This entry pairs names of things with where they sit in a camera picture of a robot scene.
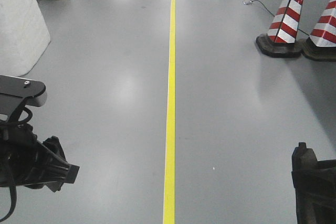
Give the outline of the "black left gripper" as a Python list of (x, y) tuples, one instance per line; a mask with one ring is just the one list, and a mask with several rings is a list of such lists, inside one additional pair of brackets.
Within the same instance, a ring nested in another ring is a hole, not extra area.
[[(43, 142), (27, 123), (1, 126), (1, 187), (47, 187), (43, 179), (43, 161), (47, 153)], [(69, 163), (59, 166), (60, 181), (73, 184), (80, 167)]]

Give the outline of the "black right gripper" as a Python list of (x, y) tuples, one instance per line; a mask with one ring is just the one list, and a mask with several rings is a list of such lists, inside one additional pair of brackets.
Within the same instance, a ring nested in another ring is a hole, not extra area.
[(335, 223), (335, 160), (318, 161), (308, 172), (312, 177), (312, 197), (316, 223)]

